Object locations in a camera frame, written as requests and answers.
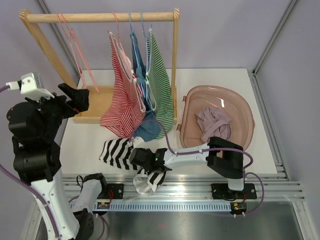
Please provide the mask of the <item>blue hanger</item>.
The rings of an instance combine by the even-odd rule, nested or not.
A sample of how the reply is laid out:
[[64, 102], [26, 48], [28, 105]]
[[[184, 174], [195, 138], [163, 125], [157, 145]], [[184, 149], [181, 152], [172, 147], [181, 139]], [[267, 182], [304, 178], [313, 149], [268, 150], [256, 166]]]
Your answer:
[[150, 106], [148, 104], [149, 95], [148, 95], [148, 90], [146, 88], [147, 66], [144, 63], [144, 60], [142, 58], [142, 55], [139, 49], [139, 44], [138, 44], [136, 33], [132, 26], [130, 13], [129, 13], [129, 24], [130, 24], [130, 40], [131, 40], [133, 72], [136, 75], [137, 85], [140, 87], [140, 90], [141, 90], [141, 100], [145, 106], [145, 109], [149, 111], [150, 110]]
[[141, 26], [142, 26], [142, 32], [145, 40], [145, 49], [146, 49], [146, 65], [145, 65], [145, 85], [146, 85], [146, 94], [147, 94], [147, 101], [150, 105], [150, 109], [152, 111], [157, 110], [157, 102], [155, 99], [155, 96], [153, 94], [153, 91], [150, 86], [150, 81], [149, 81], [149, 70], [150, 70], [150, 55], [149, 55], [149, 50], [148, 50], [148, 37], [147, 33], [145, 31], [144, 27], [144, 17], [143, 17], [143, 12], [140, 13], [140, 18], [141, 18]]

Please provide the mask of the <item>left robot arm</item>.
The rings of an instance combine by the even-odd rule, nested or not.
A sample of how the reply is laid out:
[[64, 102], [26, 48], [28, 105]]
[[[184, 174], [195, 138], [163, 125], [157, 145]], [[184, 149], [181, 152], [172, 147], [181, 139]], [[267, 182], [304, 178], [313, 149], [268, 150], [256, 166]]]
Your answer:
[[55, 137], [64, 119], [89, 109], [90, 92], [65, 83], [58, 87], [63, 95], [32, 87], [25, 101], [7, 112], [17, 172], [14, 181], [34, 196], [50, 240], [88, 240], [94, 233], [95, 202], [108, 194], [108, 186], [103, 174], [89, 174], [70, 205]]

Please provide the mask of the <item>pink hanger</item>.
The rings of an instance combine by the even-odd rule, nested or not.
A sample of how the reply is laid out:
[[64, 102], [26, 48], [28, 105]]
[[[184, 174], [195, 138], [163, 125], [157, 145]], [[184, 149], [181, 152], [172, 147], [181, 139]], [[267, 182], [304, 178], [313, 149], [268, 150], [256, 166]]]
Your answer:
[[134, 89], [135, 89], [135, 93], [138, 99], [138, 103], [139, 103], [139, 108], [140, 111], [142, 113], [146, 112], [146, 107], [145, 104], [143, 102], [143, 98], [142, 98], [142, 90], [139, 86], [139, 83], [137, 81], [137, 76], [134, 73], [133, 69], [132, 69], [132, 63], [131, 60], [129, 59], [129, 57], [127, 56], [125, 49], [123, 48], [122, 42], [121, 42], [121, 38], [120, 38], [120, 28], [119, 28], [119, 21], [117, 18], [117, 15], [112, 12], [116, 25], [117, 25], [117, 44], [120, 47], [120, 54], [119, 54], [119, 59], [122, 65], [122, 68], [124, 69], [125, 75], [128, 78], [128, 80], [133, 83]]
[[82, 63], [82, 67], [83, 67], [83, 76], [84, 76], [84, 78], [85, 78], [84, 70], [87, 70], [87, 72], [88, 72], [88, 74], [89, 74], [89, 77], [90, 77], [90, 79], [91, 79], [91, 81], [92, 81], [92, 83], [93, 83], [93, 86], [94, 86], [95, 91], [96, 91], [98, 94], [100, 94], [99, 87], [98, 87], [98, 85], [97, 85], [97, 83], [96, 83], [96, 80], [95, 80], [95, 78], [94, 78], [94, 76], [93, 76], [93, 73], [92, 73], [92, 71], [91, 71], [91, 69], [90, 69], [90, 67], [89, 67], [89, 63], [88, 63], [88, 61], [87, 61], [87, 58], [86, 58], [85, 54], [84, 54], [83, 51], [82, 51], [82, 46], [81, 46], [81, 44], [80, 44], [80, 41], [79, 41], [79, 38], [78, 38], [77, 34], [76, 34], [76, 42], [77, 42], [78, 50], [80, 51], [80, 54], [81, 54], [81, 63]]
[[58, 22], [60, 24], [61, 29], [63, 30], [71, 49], [71, 53], [73, 56], [73, 59], [75, 61], [77, 73], [79, 74], [79, 79], [82, 81], [82, 87], [87, 88], [85, 77], [83, 76], [83, 65], [82, 65], [82, 58], [81, 58], [81, 52], [79, 51], [77, 47], [77, 41], [76, 41], [76, 33], [75, 30], [72, 27], [69, 27], [68, 23], [66, 22], [65, 17], [62, 13], [56, 14]]

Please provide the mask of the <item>pink plastic basin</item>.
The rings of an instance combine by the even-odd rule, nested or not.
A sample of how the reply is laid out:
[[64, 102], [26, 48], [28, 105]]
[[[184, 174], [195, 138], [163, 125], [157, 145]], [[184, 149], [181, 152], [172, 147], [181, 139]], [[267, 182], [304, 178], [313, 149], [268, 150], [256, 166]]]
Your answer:
[[195, 113], [205, 107], [222, 109], [231, 117], [232, 133], [228, 141], [246, 150], [253, 138], [255, 121], [247, 101], [237, 92], [220, 86], [199, 85], [193, 87], [183, 97], [184, 110], [180, 131], [180, 142], [184, 148], [202, 145], [202, 131], [197, 123]]

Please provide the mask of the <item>red white striped tank top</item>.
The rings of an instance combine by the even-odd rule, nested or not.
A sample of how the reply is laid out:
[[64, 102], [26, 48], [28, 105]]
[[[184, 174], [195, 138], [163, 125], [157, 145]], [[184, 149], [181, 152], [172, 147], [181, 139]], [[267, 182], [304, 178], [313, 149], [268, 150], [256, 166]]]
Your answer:
[[132, 63], [120, 39], [111, 31], [108, 32], [108, 37], [114, 85], [111, 104], [100, 118], [99, 124], [119, 138], [128, 138], [144, 119], [145, 107]]

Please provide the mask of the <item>aluminium mounting rail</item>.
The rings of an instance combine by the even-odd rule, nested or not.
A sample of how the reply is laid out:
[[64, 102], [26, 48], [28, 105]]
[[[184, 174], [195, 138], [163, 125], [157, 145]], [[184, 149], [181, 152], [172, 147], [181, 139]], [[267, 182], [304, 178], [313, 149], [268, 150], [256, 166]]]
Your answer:
[[[117, 183], [124, 184], [124, 200], [130, 201], [206, 201], [212, 199], [212, 187], [209, 181], [175, 181], [168, 178], [151, 196], [142, 196], [130, 178], [118, 179]], [[263, 186], [254, 177], [248, 182], [254, 184], [257, 199], [264, 197], [265, 201], [303, 202], [305, 195], [301, 185], [296, 181], [265, 181]]]

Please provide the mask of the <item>black white striped tank top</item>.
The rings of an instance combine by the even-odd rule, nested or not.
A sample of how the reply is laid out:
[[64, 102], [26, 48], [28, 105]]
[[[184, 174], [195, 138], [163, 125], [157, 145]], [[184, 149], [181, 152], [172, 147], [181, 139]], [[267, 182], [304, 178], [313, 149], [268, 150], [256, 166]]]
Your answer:
[[118, 169], [135, 171], [132, 182], [136, 192], [140, 195], [151, 196], [163, 184], [166, 173], [147, 171], [141, 166], [130, 163], [129, 157], [132, 151], [133, 144], [128, 138], [107, 140], [103, 144], [99, 160]]

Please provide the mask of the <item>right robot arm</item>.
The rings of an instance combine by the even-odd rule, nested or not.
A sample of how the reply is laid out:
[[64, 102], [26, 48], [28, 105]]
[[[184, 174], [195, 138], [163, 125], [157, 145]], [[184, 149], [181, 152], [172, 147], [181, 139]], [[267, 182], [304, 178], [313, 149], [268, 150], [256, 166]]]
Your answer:
[[153, 195], [163, 183], [166, 173], [182, 167], [205, 166], [227, 179], [227, 193], [239, 198], [245, 192], [244, 150], [220, 137], [211, 137], [199, 146], [156, 151], [149, 149], [138, 137], [133, 141], [129, 162], [139, 167], [133, 185], [140, 195]]

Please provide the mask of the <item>green white striped tank top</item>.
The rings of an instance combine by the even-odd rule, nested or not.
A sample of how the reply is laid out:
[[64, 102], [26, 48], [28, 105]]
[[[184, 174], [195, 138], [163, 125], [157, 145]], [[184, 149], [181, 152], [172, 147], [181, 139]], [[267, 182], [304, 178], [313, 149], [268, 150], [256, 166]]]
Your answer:
[[147, 72], [151, 92], [156, 102], [155, 118], [169, 132], [174, 125], [174, 105], [169, 76], [152, 29], [147, 36]]

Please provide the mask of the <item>wooden clothes rack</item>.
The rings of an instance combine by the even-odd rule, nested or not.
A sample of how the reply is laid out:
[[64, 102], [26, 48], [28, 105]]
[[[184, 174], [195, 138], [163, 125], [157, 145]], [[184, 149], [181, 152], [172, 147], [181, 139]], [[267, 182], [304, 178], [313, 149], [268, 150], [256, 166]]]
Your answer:
[[[177, 89], [176, 89], [176, 70], [177, 52], [179, 36], [180, 10], [175, 8], [172, 12], [146, 12], [139, 13], [67, 13], [63, 15], [67, 23], [112, 23], [112, 22], [173, 22], [173, 41], [172, 41], [172, 68], [171, 68], [171, 96], [174, 106], [174, 123], [177, 122]], [[51, 43], [39, 27], [39, 24], [58, 23], [57, 14], [33, 14], [28, 9], [19, 11], [19, 18], [35, 39], [42, 52], [59, 74], [64, 83], [75, 88], [70, 74], [61, 62]], [[90, 107], [88, 111], [77, 114], [73, 120], [77, 124], [98, 124], [100, 117], [106, 112], [111, 104], [113, 87], [101, 85], [100, 93], [93, 92], [89, 96]]]

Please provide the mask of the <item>mauve tank top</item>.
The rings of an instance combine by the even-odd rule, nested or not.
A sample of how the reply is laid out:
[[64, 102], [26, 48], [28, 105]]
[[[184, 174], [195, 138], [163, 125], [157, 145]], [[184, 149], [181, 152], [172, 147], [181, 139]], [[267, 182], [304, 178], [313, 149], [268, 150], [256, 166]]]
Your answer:
[[204, 107], [195, 113], [197, 124], [199, 125], [202, 135], [200, 139], [208, 143], [211, 137], [219, 137], [229, 140], [232, 135], [231, 120], [232, 118], [222, 109], [215, 107]]

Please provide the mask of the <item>blue tank top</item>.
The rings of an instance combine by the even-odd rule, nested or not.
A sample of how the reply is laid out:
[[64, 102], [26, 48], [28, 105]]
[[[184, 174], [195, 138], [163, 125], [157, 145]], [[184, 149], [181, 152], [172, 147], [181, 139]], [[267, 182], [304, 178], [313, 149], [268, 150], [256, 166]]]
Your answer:
[[156, 119], [154, 110], [156, 109], [156, 102], [153, 94], [151, 93], [150, 85], [147, 84], [146, 79], [146, 67], [144, 65], [138, 40], [134, 31], [130, 34], [131, 38], [131, 52], [132, 52], [132, 62], [133, 71], [137, 77], [138, 86], [142, 91], [142, 101], [145, 106], [145, 116], [142, 124], [134, 132], [135, 137], [141, 137], [145, 142], [154, 140], [160, 133], [160, 126], [151, 120]]

